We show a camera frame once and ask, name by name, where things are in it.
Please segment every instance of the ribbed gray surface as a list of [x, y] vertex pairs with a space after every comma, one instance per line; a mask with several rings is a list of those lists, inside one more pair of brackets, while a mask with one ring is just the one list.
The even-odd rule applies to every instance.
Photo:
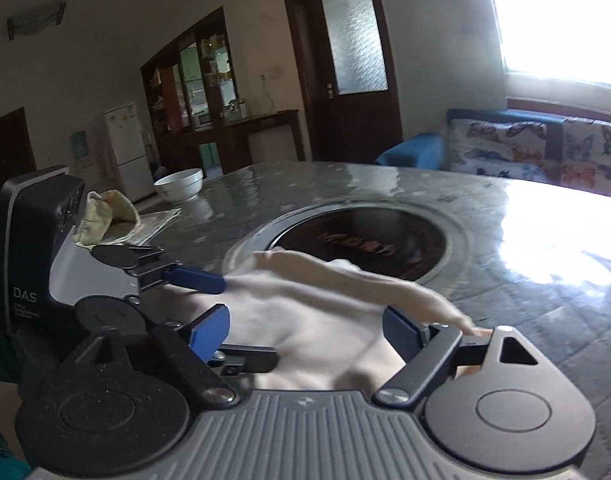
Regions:
[[[412, 416], [372, 406], [359, 392], [258, 390], [242, 406], [203, 415], [171, 455], [118, 478], [476, 480], [500, 476], [458, 465], [436, 449]], [[550, 478], [583, 477], [568, 470]], [[62, 477], [37, 470], [29, 479]]]

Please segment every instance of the refrigerator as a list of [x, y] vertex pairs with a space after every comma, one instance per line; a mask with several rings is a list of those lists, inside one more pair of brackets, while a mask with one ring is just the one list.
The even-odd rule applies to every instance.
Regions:
[[141, 126], [134, 104], [103, 114], [108, 133], [109, 159], [119, 190], [131, 202], [154, 193]]

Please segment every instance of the window sill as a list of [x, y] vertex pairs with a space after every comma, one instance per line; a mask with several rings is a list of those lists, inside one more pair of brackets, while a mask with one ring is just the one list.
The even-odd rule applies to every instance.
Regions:
[[611, 86], [544, 79], [518, 72], [506, 72], [506, 94], [509, 100], [525, 100], [562, 105], [611, 115]]

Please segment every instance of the newspaper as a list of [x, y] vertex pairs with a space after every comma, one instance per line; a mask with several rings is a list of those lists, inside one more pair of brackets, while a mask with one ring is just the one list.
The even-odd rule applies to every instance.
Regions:
[[134, 228], [133, 232], [128, 235], [121, 243], [129, 245], [143, 245], [150, 238], [156, 235], [164, 226], [172, 221], [173, 218], [179, 216], [181, 209], [171, 209], [169, 211], [160, 211], [158, 213], [148, 213], [140, 215], [140, 225]]

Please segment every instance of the brown wooden door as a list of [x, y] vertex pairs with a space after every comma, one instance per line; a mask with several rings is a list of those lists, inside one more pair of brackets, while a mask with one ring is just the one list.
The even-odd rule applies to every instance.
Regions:
[[0, 190], [14, 176], [37, 169], [23, 108], [0, 117]]
[[380, 0], [286, 0], [318, 160], [373, 162], [401, 142]]

